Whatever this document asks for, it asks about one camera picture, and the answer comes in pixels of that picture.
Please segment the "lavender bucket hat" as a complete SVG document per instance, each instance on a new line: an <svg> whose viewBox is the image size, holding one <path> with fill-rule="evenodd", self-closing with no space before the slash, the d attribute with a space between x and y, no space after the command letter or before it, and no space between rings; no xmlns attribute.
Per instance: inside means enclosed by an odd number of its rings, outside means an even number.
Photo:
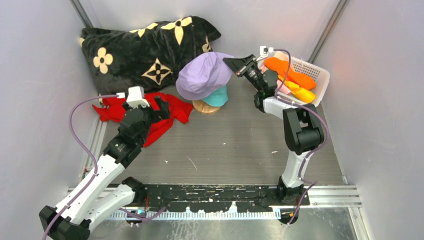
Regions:
<svg viewBox="0 0 424 240"><path fill-rule="evenodd" d="M233 72L224 63L225 58L233 56L211 51L187 63L178 73L177 92L189 101L205 100L216 93L227 97L227 84Z"/></svg>

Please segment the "wooden hat stand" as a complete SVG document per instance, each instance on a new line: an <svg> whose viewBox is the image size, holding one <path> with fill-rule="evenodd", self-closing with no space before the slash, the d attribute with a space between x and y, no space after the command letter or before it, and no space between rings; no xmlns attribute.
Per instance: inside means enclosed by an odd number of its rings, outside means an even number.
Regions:
<svg viewBox="0 0 424 240"><path fill-rule="evenodd" d="M211 106L207 104L206 102L204 102L203 100L194 100L192 101L192 105L197 112L204 115L215 114L221 109L220 106Z"/></svg>

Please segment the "turquoise bucket hat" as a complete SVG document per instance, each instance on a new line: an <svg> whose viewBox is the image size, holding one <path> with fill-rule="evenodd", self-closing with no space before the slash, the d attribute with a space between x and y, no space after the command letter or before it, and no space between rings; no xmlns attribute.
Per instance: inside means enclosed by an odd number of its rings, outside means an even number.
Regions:
<svg viewBox="0 0 424 240"><path fill-rule="evenodd" d="M202 101L212 107L222 107L229 100L227 86L224 85L219 89L213 91L207 97L203 98Z"/></svg>

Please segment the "orange bucket hat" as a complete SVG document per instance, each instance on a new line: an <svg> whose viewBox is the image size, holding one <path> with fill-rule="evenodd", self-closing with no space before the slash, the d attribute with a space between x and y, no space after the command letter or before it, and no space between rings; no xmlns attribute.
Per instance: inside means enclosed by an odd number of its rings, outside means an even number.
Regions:
<svg viewBox="0 0 424 240"><path fill-rule="evenodd" d="M280 82L284 80L284 76L286 75L289 67L288 60L281 60L276 57L269 57L264 60L263 64L266 68L278 74L277 79ZM312 90L317 86L312 77L304 73L295 71L293 67L289 68L286 81L293 82L306 90Z"/></svg>

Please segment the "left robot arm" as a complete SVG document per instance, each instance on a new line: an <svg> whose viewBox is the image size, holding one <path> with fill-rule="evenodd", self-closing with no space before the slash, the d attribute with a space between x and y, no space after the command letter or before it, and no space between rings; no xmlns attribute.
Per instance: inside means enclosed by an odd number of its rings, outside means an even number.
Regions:
<svg viewBox="0 0 424 240"><path fill-rule="evenodd" d="M106 187L120 175L141 153L152 124L169 119L169 103L159 96L154 98L155 110L141 98L126 101L126 110L117 135L112 138L94 167L85 178L56 206L44 206L39 218L44 230L42 239L87 240L91 232L112 213L129 204L143 204L146 186L128 177L103 198Z"/></svg>

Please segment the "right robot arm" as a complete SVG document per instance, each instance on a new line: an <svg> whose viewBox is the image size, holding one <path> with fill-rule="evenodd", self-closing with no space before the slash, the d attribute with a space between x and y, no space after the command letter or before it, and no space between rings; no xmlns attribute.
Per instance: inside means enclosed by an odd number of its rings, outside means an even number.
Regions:
<svg viewBox="0 0 424 240"><path fill-rule="evenodd" d="M252 54L244 58L225 57L223 61L237 77L246 78L255 87L254 105L258 110L282 119L289 155L275 193L268 197L268 201L295 203L304 191L304 175L309 160L325 141L322 120L317 115L316 107L310 103L300 105L289 102L278 96L278 87L283 85L278 73L270 69L261 72Z"/></svg>

